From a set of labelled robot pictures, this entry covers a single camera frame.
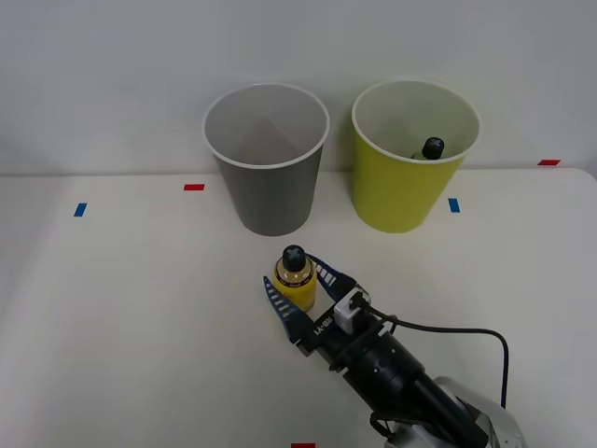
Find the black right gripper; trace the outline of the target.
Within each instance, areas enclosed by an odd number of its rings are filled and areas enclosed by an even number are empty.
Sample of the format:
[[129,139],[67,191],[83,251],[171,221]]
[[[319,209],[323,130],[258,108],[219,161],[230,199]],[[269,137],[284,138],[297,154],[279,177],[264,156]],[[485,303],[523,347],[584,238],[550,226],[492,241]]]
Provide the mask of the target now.
[[356,371],[367,365],[374,371],[395,367],[394,339],[382,331],[382,320],[369,310],[368,293],[351,276],[319,258],[311,256],[311,261],[320,286],[335,302],[314,323],[267,276],[263,277],[268,302],[281,320],[288,340],[298,343],[306,354],[318,352],[331,371]]

